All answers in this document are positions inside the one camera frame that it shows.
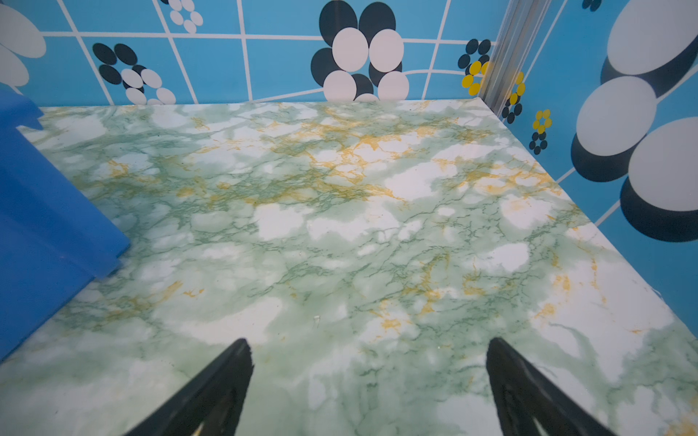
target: tabletop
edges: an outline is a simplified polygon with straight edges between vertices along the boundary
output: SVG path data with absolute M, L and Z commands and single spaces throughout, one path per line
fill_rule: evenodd
M 698 342 L 479 100 L 45 108 L 131 239 L 0 365 L 4 435 L 120 435 L 235 339 L 238 435 L 497 435 L 506 339 L 619 435 L 694 435 Z

